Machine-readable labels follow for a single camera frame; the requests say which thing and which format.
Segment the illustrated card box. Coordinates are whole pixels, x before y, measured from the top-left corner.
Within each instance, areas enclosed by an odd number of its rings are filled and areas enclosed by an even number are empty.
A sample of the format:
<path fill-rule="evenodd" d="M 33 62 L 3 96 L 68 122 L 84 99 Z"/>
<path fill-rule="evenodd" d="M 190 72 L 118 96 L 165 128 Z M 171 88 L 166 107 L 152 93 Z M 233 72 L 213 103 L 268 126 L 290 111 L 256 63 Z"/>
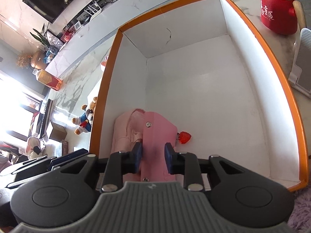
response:
<path fill-rule="evenodd" d="M 62 140 L 62 156 L 65 156 L 69 153 L 69 143 L 66 140 Z"/>

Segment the pink mini backpack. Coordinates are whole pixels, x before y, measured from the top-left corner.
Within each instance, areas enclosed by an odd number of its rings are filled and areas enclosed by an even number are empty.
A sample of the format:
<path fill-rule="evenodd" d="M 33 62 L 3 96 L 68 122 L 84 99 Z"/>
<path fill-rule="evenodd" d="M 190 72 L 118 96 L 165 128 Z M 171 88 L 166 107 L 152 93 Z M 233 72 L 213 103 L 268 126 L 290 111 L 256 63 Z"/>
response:
<path fill-rule="evenodd" d="M 145 111 L 136 108 L 120 115 L 114 123 L 111 154 L 131 151 L 136 142 L 142 142 Z"/>

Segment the pink wallet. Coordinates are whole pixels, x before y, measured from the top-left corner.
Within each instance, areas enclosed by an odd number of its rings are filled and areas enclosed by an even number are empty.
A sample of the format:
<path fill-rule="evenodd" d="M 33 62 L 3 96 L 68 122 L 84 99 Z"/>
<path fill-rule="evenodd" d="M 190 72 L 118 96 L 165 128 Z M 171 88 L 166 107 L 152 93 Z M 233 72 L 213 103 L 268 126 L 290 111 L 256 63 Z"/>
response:
<path fill-rule="evenodd" d="M 142 138 L 141 180 L 145 182 L 174 182 L 174 175 L 168 173 L 164 147 L 166 143 L 176 145 L 178 129 L 159 113 L 144 113 Z"/>

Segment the red heart charm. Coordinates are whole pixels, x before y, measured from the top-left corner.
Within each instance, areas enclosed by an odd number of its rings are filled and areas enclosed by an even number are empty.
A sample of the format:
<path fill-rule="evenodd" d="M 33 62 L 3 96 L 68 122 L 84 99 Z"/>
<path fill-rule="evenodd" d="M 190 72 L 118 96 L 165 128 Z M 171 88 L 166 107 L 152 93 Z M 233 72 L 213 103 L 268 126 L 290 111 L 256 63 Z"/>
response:
<path fill-rule="evenodd" d="M 191 137 L 192 136 L 186 131 L 181 131 L 180 133 L 177 133 L 177 140 L 180 144 L 186 144 L 191 139 Z"/>

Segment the brown cardboard cube box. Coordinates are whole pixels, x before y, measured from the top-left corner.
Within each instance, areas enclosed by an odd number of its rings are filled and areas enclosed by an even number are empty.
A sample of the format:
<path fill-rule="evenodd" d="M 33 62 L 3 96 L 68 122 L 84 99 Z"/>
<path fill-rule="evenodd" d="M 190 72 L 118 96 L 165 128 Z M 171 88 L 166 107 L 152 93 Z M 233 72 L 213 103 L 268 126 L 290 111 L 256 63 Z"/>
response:
<path fill-rule="evenodd" d="M 48 139 L 61 142 L 62 140 L 65 140 L 65 137 L 67 136 L 66 129 L 54 122 L 50 122 L 48 124 L 47 130 L 46 130 Z"/>

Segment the raccoon plush toy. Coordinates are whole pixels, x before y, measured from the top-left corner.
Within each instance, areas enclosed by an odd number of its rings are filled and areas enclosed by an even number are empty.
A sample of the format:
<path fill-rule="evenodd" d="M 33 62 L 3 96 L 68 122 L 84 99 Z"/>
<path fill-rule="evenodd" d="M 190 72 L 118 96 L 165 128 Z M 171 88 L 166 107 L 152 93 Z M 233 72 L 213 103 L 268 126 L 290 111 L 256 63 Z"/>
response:
<path fill-rule="evenodd" d="M 72 123 L 76 125 L 74 131 L 76 135 L 91 131 L 97 99 L 97 97 L 94 97 L 89 104 L 82 105 L 81 110 L 83 110 L 83 114 L 72 118 Z"/>

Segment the yellow red drink carton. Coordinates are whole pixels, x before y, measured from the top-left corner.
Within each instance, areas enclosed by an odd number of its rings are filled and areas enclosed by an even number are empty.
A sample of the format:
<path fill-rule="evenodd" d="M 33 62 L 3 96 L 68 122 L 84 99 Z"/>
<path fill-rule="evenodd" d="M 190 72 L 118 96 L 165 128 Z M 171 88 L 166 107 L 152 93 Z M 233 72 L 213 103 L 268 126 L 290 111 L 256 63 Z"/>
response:
<path fill-rule="evenodd" d="M 38 82 L 44 84 L 50 89 L 59 91 L 59 89 L 62 86 L 62 80 L 60 80 L 59 78 L 55 77 L 54 75 L 50 74 L 45 70 L 34 69 L 33 74 L 35 75 L 36 80 Z"/>

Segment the orange cardboard box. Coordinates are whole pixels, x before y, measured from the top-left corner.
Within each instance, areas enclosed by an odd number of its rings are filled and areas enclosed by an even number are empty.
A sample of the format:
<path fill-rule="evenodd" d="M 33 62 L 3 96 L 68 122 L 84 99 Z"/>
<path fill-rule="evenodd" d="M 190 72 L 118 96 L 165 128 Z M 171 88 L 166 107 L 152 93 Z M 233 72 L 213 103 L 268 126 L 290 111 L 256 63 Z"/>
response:
<path fill-rule="evenodd" d="M 122 25 L 103 73 L 90 152 L 111 152 L 113 126 L 159 113 L 198 157 L 220 155 L 291 191 L 308 184 L 308 149 L 284 72 L 232 0 L 178 0 Z"/>

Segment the copper vase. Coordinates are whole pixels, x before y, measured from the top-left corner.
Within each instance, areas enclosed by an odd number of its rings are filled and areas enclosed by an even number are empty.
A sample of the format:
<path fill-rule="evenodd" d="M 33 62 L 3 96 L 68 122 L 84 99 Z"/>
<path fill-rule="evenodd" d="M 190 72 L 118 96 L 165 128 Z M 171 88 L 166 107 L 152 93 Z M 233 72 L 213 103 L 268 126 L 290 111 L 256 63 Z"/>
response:
<path fill-rule="evenodd" d="M 36 51 L 31 56 L 31 62 L 30 65 L 32 68 L 35 68 L 37 70 L 44 70 L 47 67 L 47 64 L 44 62 L 45 53 L 41 50 Z"/>

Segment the purple fuzzy sleeve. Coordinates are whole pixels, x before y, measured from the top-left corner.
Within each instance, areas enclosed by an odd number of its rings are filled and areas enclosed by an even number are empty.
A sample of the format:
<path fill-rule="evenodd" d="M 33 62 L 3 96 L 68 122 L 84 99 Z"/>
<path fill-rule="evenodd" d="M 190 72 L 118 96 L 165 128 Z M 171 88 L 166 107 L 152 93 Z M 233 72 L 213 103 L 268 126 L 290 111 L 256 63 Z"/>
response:
<path fill-rule="evenodd" d="M 295 232 L 310 232 L 311 196 L 310 185 L 294 193 L 294 210 L 288 220 L 288 226 Z"/>

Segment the potted green plant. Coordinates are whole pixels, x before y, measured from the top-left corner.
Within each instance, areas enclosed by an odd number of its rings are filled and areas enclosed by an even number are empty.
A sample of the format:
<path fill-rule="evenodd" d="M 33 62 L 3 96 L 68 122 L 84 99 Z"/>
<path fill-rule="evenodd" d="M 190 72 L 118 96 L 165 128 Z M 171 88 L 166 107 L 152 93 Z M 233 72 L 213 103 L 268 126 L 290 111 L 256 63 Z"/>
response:
<path fill-rule="evenodd" d="M 50 49 L 52 52 L 57 53 L 59 49 L 55 45 L 51 45 L 49 40 L 47 39 L 47 30 L 48 30 L 49 24 L 45 25 L 43 24 L 41 31 L 39 32 L 35 28 L 33 28 L 35 34 L 30 32 L 30 35 L 38 42 L 40 42 L 43 46 L 45 46 L 47 49 Z"/>

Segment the white tablet stand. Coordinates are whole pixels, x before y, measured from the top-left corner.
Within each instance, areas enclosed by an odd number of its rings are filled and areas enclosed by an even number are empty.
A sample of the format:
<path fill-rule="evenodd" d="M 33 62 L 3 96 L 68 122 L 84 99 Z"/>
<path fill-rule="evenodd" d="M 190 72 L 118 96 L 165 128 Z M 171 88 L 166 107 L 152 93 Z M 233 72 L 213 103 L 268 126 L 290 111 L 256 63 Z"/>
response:
<path fill-rule="evenodd" d="M 290 85 L 308 98 L 310 98 L 311 89 L 310 39 L 310 29 L 303 28 L 295 45 L 292 70 L 288 77 Z"/>

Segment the red mug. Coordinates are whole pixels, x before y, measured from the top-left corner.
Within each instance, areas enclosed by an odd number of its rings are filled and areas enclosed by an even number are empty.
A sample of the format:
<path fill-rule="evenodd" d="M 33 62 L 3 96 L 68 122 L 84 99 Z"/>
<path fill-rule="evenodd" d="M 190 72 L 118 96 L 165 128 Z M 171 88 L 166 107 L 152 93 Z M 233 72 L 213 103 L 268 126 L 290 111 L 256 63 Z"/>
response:
<path fill-rule="evenodd" d="M 294 0 L 260 0 L 261 22 L 276 34 L 292 35 L 298 28 Z"/>

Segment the cow plush keychain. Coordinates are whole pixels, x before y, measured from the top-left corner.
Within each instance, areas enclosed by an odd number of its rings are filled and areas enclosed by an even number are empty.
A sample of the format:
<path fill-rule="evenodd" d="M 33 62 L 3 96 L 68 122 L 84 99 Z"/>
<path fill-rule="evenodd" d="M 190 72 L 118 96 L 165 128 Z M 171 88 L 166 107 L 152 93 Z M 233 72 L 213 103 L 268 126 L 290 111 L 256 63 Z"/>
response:
<path fill-rule="evenodd" d="M 45 150 L 41 149 L 41 141 L 33 136 L 27 139 L 27 147 L 25 153 L 28 160 L 32 160 L 46 155 Z"/>

